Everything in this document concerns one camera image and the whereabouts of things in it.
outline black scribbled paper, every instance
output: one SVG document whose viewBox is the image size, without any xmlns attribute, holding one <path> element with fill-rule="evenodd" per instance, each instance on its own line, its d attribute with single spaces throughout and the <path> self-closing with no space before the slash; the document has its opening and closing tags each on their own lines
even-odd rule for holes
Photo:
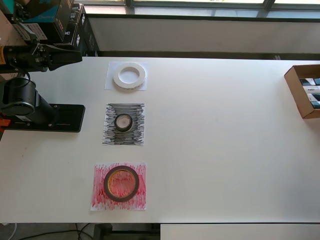
<svg viewBox="0 0 320 240">
<path fill-rule="evenodd" d="M 115 119 L 119 114 L 131 116 L 133 125 L 129 131 L 116 129 Z M 145 141 L 145 104 L 108 103 L 105 109 L 102 144 L 104 145 L 143 145 Z"/>
</svg>

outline white table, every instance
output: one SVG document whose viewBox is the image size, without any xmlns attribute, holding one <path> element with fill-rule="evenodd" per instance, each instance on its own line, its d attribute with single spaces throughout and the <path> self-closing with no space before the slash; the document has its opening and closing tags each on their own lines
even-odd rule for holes
<svg viewBox="0 0 320 240">
<path fill-rule="evenodd" d="M 319 240 L 318 224 L 162 224 L 161 240 Z"/>
<path fill-rule="evenodd" d="M 104 90 L 109 61 L 149 63 L 147 91 Z M 320 119 L 303 120 L 295 64 L 84 58 L 33 73 L 49 103 L 86 107 L 80 133 L 5 131 L 0 223 L 319 222 Z M 145 103 L 144 146 L 102 145 L 106 103 Z M 90 211 L 96 163 L 146 162 L 146 210 Z"/>
</svg>

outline floor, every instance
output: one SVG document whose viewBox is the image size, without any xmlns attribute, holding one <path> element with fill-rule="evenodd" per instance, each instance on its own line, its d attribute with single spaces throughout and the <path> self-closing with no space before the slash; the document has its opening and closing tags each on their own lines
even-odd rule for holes
<svg viewBox="0 0 320 240">
<path fill-rule="evenodd" d="M 86 223 L 77 223 L 78 229 L 82 228 Z M 94 235 L 95 224 L 89 224 L 84 231 L 91 236 Z M 135 230 L 143 231 L 148 228 L 148 224 L 130 224 L 130 223 L 113 223 L 113 230 L 115 231 L 125 231 L 125 230 Z M 0 240 L 8 240 L 11 236 L 15 224 L 11 223 L 9 225 L 2 225 L 0 223 Z M 38 235 L 47 232 L 65 231 L 65 230 L 75 230 L 75 223 L 18 223 L 16 232 L 11 240 L 19 240 L 32 235 Z M 84 234 L 81 235 L 82 240 L 90 240 L 90 238 Z M 57 233 L 48 234 L 44 236 L 39 236 L 37 238 L 31 238 L 34 240 L 77 240 L 78 235 L 76 232 L 67 233 Z"/>
</svg>

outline wall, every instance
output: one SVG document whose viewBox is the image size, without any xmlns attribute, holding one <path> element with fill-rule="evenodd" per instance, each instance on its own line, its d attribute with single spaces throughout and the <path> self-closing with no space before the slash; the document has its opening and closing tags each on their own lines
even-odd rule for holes
<svg viewBox="0 0 320 240">
<path fill-rule="evenodd" d="M 320 24 L 91 18 L 101 51 L 320 53 Z"/>
</svg>

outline cable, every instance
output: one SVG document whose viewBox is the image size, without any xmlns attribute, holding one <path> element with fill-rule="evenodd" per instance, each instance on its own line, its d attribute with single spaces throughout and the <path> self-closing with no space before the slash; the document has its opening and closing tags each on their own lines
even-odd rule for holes
<svg viewBox="0 0 320 240">
<path fill-rule="evenodd" d="M 84 227 L 83 228 L 81 228 L 81 232 L 88 226 L 90 224 L 90 222 L 89 223 L 87 223 L 86 225 L 84 225 Z M 78 233 L 78 240 L 80 240 L 81 239 L 81 237 L 80 237 L 80 235 L 81 235 L 81 232 L 80 233 Z"/>
<path fill-rule="evenodd" d="M 77 223 L 75 223 L 75 229 L 78 230 L 78 225 L 77 225 Z M 79 239 L 82 240 L 82 238 L 80 237 L 80 235 L 81 235 L 81 233 L 78 232 L 78 240 L 79 240 Z"/>
<path fill-rule="evenodd" d="M 33 235 L 33 236 L 27 236 L 24 238 L 20 238 L 18 240 L 25 240 L 25 239 L 32 239 L 32 238 L 36 238 L 36 237 L 40 237 L 40 236 L 44 236 L 44 235 L 48 235 L 48 234 L 62 234 L 62 233 L 70 233 L 70 232 L 77 232 L 77 233 L 81 233 L 81 234 L 85 234 L 87 235 L 89 238 L 91 238 L 92 240 L 94 239 L 91 235 L 89 235 L 88 233 L 81 231 L 81 230 L 66 230 L 66 231 L 52 231 L 52 232 L 46 232 L 46 233 L 42 233 L 42 234 L 38 234 L 38 235 Z"/>
<path fill-rule="evenodd" d="M 21 71 L 23 71 L 23 73 L 25 75 L 27 75 L 28 77 L 28 82 L 23 84 L 23 85 L 19 85 L 19 86 L 9 86 L 11 89 L 19 89 L 19 88 L 23 88 L 25 86 L 27 86 L 30 82 L 31 82 L 31 77 L 30 77 L 30 74 L 27 72 L 27 71 L 24 71 L 23 69 L 20 69 Z"/>
<path fill-rule="evenodd" d="M 15 223 L 15 224 L 14 224 L 14 230 L 13 230 L 13 233 L 12 233 L 11 237 L 9 237 L 9 239 L 8 239 L 8 240 L 12 239 L 12 237 L 13 237 L 13 236 L 15 235 L 15 233 L 16 233 L 16 230 L 17 230 L 17 224 Z"/>
</svg>

